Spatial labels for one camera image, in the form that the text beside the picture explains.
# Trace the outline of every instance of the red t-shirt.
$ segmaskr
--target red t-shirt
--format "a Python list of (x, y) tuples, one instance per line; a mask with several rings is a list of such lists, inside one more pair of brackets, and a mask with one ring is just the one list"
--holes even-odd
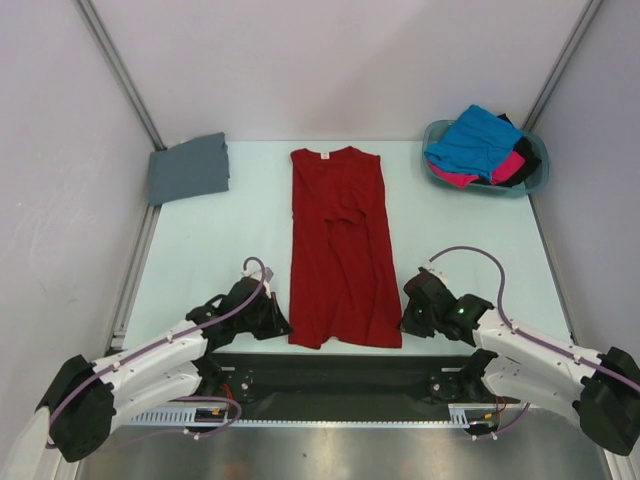
[(296, 150), (291, 160), (289, 342), (320, 348), (335, 336), (357, 345), (401, 347), (380, 157), (347, 147), (330, 154)]

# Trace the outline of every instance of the folded gray cloth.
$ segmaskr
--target folded gray cloth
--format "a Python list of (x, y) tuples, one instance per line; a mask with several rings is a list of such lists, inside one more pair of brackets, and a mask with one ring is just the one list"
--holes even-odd
[(224, 133), (197, 137), (149, 158), (149, 203), (229, 190), (229, 156)]

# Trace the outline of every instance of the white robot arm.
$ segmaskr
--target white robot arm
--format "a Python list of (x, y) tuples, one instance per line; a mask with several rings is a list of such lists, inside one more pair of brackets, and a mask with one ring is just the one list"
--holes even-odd
[[(257, 339), (289, 334), (268, 286), (272, 273), (257, 261), (259, 274), (247, 274), (228, 295), (193, 309), (151, 342), (92, 363), (81, 356), (68, 360), (0, 479), (51, 478), (51, 465), (62, 457), (85, 458), (129, 418), (210, 389), (206, 382), (219, 368), (210, 354), (237, 333), (252, 332)], [(640, 370), (633, 359), (616, 348), (603, 355), (514, 324), (502, 309), (503, 290), (504, 283), (498, 308), (470, 294), (456, 298), (437, 275), (421, 268), (404, 287), (409, 304), (400, 328), (478, 347), (456, 380), (470, 397), (488, 390), (533, 403), (579, 425), (598, 445), (628, 455), (640, 436)], [(445, 390), (435, 388), (435, 381), (433, 393)]]

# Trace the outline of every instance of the cable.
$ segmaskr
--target cable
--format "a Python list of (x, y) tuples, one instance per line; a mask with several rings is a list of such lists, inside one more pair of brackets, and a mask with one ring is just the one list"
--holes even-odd
[[(536, 337), (535, 335), (532, 335), (530, 333), (524, 332), (522, 329), (520, 328), (515, 328), (513, 326), (513, 322), (509, 319), (509, 317), (507, 316), (505, 310), (504, 310), (504, 305), (503, 305), (503, 297), (504, 297), (504, 288), (505, 288), (505, 284), (507, 281), (507, 274), (504, 270), (504, 267), (502, 266), (502, 264), (500, 263), (500, 261), (494, 257), (493, 255), (491, 255), (489, 252), (487, 252), (486, 250), (482, 250), (481, 248), (477, 248), (477, 247), (470, 247), (470, 246), (466, 246), (466, 245), (456, 245), (454, 247), (449, 247), (449, 248), (445, 248), (444, 250), (442, 250), (441, 252), (436, 253), (433, 257), (431, 257), (429, 259), (429, 262), (434, 262), (435, 260), (437, 260), (438, 258), (440, 258), (442, 255), (449, 253), (449, 252), (453, 252), (456, 250), (467, 250), (470, 252), (475, 252), (475, 253), (479, 253), (480, 255), (484, 255), (485, 257), (489, 258), (497, 267), (498, 270), (500, 271), (500, 286), (498, 287), (498, 300), (497, 300), (497, 306), (498, 306), (498, 313), (500, 314), (500, 317), (502, 318), (502, 321), (504, 322), (504, 324), (511, 330), (514, 331), (517, 335), (520, 335), (523, 338), (526, 338), (527, 340), (535, 343), (536, 345), (540, 345), (542, 347), (547, 348), (548, 350), (551, 350), (559, 355), (562, 355), (566, 358), (569, 358), (571, 360), (577, 361), (578, 363), (585, 365), (589, 368), (594, 369), (597, 372), (600, 372), (604, 375), (608, 375), (609, 377), (618, 380), (619, 382), (623, 383), (624, 385), (626, 385), (627, 387), (631, 388), (632, 390), (634, 390), (636, 393), (640, 394), (640, 385), (635, 383), (632, 380), (629, 380), (628, 378), (624, 377), (623, 375), (620, 375), (617, 372), (614, 372), (613, 370), (603, 367), (602, 365), (598, 365), (595, 362), (592, 362), (591, 360), (588, 360), (586, 358), (582, 358), (582, 357), (576, 357), (573, 352), (570, 352), (568, 350), (565, 350), (564, 348), (558, 347), (556, 345), (553, 345), (549, 342), (547, 342), (546, 340), (543, 340), (541, 338)], [(510, 428), (512, 428), (516, 423), (518, 423), (522, 417), (524, 416), (524, 414), (529, 410), (530, 404), (527, 403), (525, 405), (525, 407), (522, 409), (522, 412), (514, 419), (512, 420), (509, 424), (505, 425), (503, 428), (501, 428), (500, 430), (498, 430), (499, 432), (503, 432), (505, 430), (508, 430)]]
[(498, 433), (504, 433), (507, 430), (511, 430), (513, 427), (515, 427), (517, 424), (519, 424), (522, 419), (525, 417), (525, 415), (529, 412), (529, 408), (531, 408), (531, 404), (530, 403), (525, 403), (524, 408), (522, 410), (520, 410), (520, 412), (518, 413), (518, 415), (516, 415), (516, 417), (511, 420), (508, 424), (506, 424), (504, 427), (496, 430), (495, 432), (491, 432), (491, 433), (486, 433), (484, 435), (474, 435), (472, 437), (473, 440), (486, 440), (486, 439), (494, 439), (497, 440), (498, 439)]
[(215, 435), (217, 433), (225, 431), (231, 425), (233, 425), (238, 420), (240, 420), (240, 417), (242, 416), (242, 406), (232, 398), (190, 396), (190, 397), (176, 398), (176, 401), (180, 401), (180, 402), (225, 402), (225, 403), (227, 403), (229, 405), (229, 407), (231, 407), (231, 406), (236, 407), (236, 414), (233, 416), (233, 418), (231, 420), (228, 420), (226, 423), (223, 423), (219, 427), (215, 427), (215, 429), (213, 429), (210, 432), (195, 433), (194, 434), (192, 432), (189, 432), (187, 429), (166, 428), (166, 429), (163, 429), (163, 430), (152, 432), (152, 433), (150, 433), (148, 435), (143, 435), (142, 437), (134, 438), (133, 440), (121, 443), (119, 445), (115, 445), (113, 447), (101, 448), (100, 449), (100, 453), (109, 453), (109, 452), (112, 452), (114, 450), (119, 450), (119, 449), (124, 448), (124, 447), (130, 447), (131, 445), (135, 445), (136, 443), (140, 443), (140, 442), (142, 442), (144, 440), (149, 440), (150, 438), (159, 437), (161, 435), (166, 435), (168, 433), (182, 433), (184, 435), (188, 435), (188, 436), (193, 437), (195, 440), (200, 439), (200, 438), (207, 438), (207, 437), (210, 437), (210, 436)]
[[(264, 263), (262, 263), (262, 260), (260, 260), (257, 257), (249, 257), (249, 258), (247, 258), (244, 261), (244, 263), (242, 264), (243, 270), (247, 270), (248, 263), (252, 262), (252, 261), (256, 262), (260, 266), (260, 272), (261, 273), (260, 273), (260, 283), (258, 284), (256, 289), (253, 291), (253, 293), (251, 295), (249, 295), (249, 298), (247, 298), (244, 302), (242, 302), (236, 308), (234, 308), (230, 312), (225, 313), (224, 315), (220, 315), (219, 317), (212, 318), (211, 320), (209, 320), (209, 321), (207, 321), (207, 322), (205, 322), (205, 323), (203, 323), (201, 325), (195, 325), (193, 327), (189, 327), (189, 328), (187, 328), (185, 330), (182, 330), (181, 332), (176, 333), (175, 335), (173, 335), (173, 340), (178, 340), (178, 339), (180, 339), (182, 337), (185, 337), (187, 335), (190, 335), (191, 333), (196, 332), (198, 330), (204, 330), (205, 328), (208, 328), (208, 327), (210, 327), (212, 325), (215, 325), (216, 323), (224, 322), (228, 318), (231, 318), (234, 315), (237, 315), (239, 312), (241, 312), (243, 309), (245, 309), (251, 302), (253, 302), (253, 300), (260, 294), (262, 288), (264, 287), (264, 281), (267, 278), (267, 271), (266, 271), (266, 267), (264, 266)], [(121, 359), (120, 360), (120, 366), (124, 366), (127, 363), (132, 362), (133, 360), (135, 360), (137, 358), (140, 358), (142, 355), (145, 355), (145, 354), (149, 353), (150, 351), (155, 350), (156, 348), (158, 348), (158, 347), (160, 347), (160, 346), (162, 346), (162, 345), (164, 345), (166, 343), (170, 343), (170, 340), (168, 338), (166, 338), (166, 337), (162, 338), (160, 340), (157, 340), (157, 341), (147, 345), (146, 347), (141, 348), (137, 352), (132, 353), (128, 357), (124, 357), (123, 359)], [(95, 382), (99, 378), (103, 377), (107, 373), (111, 373), (113, 371), (115, 371), (115, 367), (113, 365), (109, 365), (108, 367), (105, 367), (102, 370), (94, 373), (89, 378), (87, 378), (84, 382), (82, 382), (80, 385), (78, 385), (62, 402), (60, 402), (60, 405), (58, 405), (58, 407), (53, 411), (53, 413), (51, 414), (51, 417), (49, 419), (49, 428), (51, 428), (51, 425), (53, 425), (53, 423), (58, 419), (58, 417), (60, 416), (62, 411), (65, 408), (67, 408), (67, 406), (78, 395), (80, 395), (80, 393), (82, 393), (93, 382)], [(47, 441), (46, 448), (47, 449), (53, 449), (53, 448), (56, 448), (56, 446), (55, 446), (55, 444), (50, 443), (49, 441)]]
[(229, 388), (229, 384), (227, 383), (223, 383), (222, 384), (222, 389), (225, 391), (225, 393), (227, 394), (227, 398), (230, 398), (233, 400), (233, 392), (231, 391), (231, 389)]
[(496, 400), (501, 399), (502, 400), (502, 408), (500, 408), (499, 410), (496, 408), (496, 415), (500, 415), (502, 412), (504, 412), (507, 409), (507, 400), (504, 397), (501, 396), (496, 396)]

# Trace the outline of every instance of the teal laundry basket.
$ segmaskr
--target teal laundry basket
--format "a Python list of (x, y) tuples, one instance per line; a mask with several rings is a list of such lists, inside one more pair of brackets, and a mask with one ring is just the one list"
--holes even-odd
[(527, 137), (527, 139), (533, 146), (533, 151), (541, 160), (541, 163), (535, 170), (535, 172), (533, 172), (524, 182), (514, 187), (501, 187), (499, 185), (480, 185), (477, 183), (470, 183), (466, 188), (458, 188), (451, 185), (447, 181), (440, 178), (433, 170), (431, 170), (429, 162), (427, 162), (427, 159), (424, 156), (424, 151), (432, 143), (438, 142), (444, 136), (449, 127), (453, 125), (453, 123), (453, 120), (438, 120), (437, 122), (433, 122), (431, 125), (429, 125), (424, 132), (424, 140), (422, 142), (423, 164), (425, 166), (427, 177), (435, 185), (445, 188), (451, 188), (460, 192), (480, 193), (485, 195), (496, 195), (515, 198), (537, 192), (541, 188), (544, 188), (544, 186), (549, 181), (549, 154), (547, 153), (547, 147), (544, 146), (544, 142), (535, 133), (524, 132), (524, 136)]

